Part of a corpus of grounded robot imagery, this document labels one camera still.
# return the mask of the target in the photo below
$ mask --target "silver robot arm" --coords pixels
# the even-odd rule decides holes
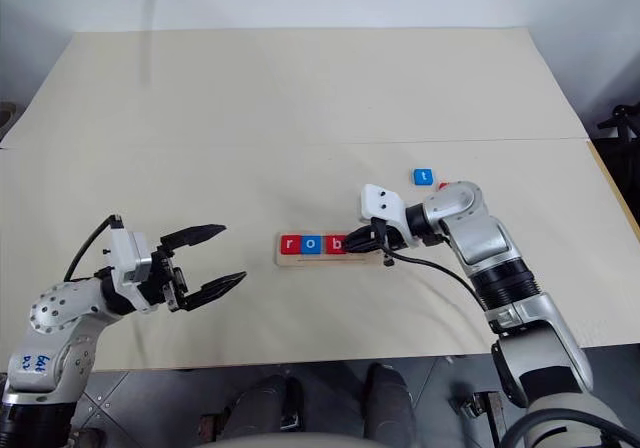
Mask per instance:
[[[580,410],[620,425],[613,411],[590,394],[593,375],[584,352],[551,296],[539,290],[508,231],[489,215],[478,186],[452,183],[407,207],[396,193],[366,185],[361,212],[371,226],[347,236],[347,251],[382,248],[393,255],[420,240],[427,246],[449,244],[498,335],[491,353],[514,404],[529,412]],[[536,448],[600,446],[601,436],[583,423],[555,420],[529,430],[525,442]]]
[[[75,265],[97,238],[110,229],[109,266],[92,278],[71,280]],[[225,227],[191,227],[161,238],[151,253],[142,233],[126,230],[112,215],[92,234],[74,259],[65,281],[45,291],[31,306],[27,332],[11,356],[0,408],[0,446],[66,446],[70,420],[95,360],[98,337],[107,326],[138,311],[151,313],[160,303],[170,311],[190,311],[220,298],[245,272],[207,283],[186,295],[176,248],[195,245]]]

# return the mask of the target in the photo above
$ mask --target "person's leg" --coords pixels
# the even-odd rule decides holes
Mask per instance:
[[[220,439],[280,431],[286,382],[273,375],[245,391],[231,411]]]
[[[411,394],[400,373],[371,365],[365,390],[364,437],[393,448],[416,446]]]

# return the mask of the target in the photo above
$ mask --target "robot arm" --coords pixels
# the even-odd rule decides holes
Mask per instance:
[[[0,446],[65,446],[76,402],[82,395],[95,359],[102,330],[133,312],[151,313],[166,302],[170,311],[193,310],[227,293],[245,272],[207,283],[194,294],[171,258],[174,250],[208,240],[225,229],[205,225],[164,236],[149,252],[142,233],[126,230],[112,215],[109,265],[94,277],[71,280],[73,268],[99,228],[81,248],[65,281],[34,302],[27,332],[9,361],[0,409]]]
[[[491,353],[514,404],[529,412],[578,409],[620,424],[590,394],[593,375],[584,352],[549,294],[539,290],[505,227],[489,215],[479,187],[449,184],[407,207],[396,193],[366,185],[361,211],[371,226],[348,235],[346,251],[382,248],[393,256],[394,250],[418,246],[420,240],[427,246],[449,244],[498,336]],[[526,442],[543,448],[599,446],[602,440],[598,429],[561,420],[531,429]]]

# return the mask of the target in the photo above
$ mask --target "handwritten label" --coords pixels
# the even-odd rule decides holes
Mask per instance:
[[[22,357],[22,369],[24,371],[31,370],[33,366],[33,371],[36,373],[44,373],[47,371],[47,363],[51,361],[51,358],[47,355],[38,355],[35,357],[35,363],[33,363],[34,357],[31,355],[25,355]]]

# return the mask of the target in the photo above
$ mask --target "gray floor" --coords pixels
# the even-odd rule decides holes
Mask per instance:
[[[619,346],[588,350],[596,394],[640,433],[640,349]],[[413,396],[423,446],[491,448],[485,417],[465,420],[451,407],[464,393],[499,390],[491,358],[377,360],[393,365]],[[296,376],[306,396],[307,431],[360,436],[358,397],[372,360],[212,368],[191,371],[94,373],[78,404],[74,426],[99,427],[108,447],[164,448],[197,445],[201,414],[214,413],[240,392],[272,373]],[[507,424],[522,411],[504,399]]]

